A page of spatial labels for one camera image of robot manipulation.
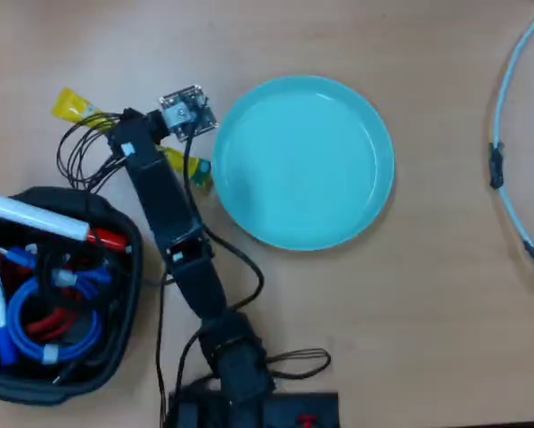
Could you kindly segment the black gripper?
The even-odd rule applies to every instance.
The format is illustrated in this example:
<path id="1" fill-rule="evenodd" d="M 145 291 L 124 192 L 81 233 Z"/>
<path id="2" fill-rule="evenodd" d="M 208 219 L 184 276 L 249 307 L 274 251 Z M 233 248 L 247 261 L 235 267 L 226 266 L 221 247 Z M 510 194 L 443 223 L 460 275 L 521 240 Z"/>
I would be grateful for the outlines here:
<path id="1" fill-rule="evenodd" d="M 169 134 L 160 111 L 141 113 L 126 108 L 109 130 L 108 141 L 112 153 L 124 160 L 127 171 L 142 171 L 164 161 L 159 145 Z"/>

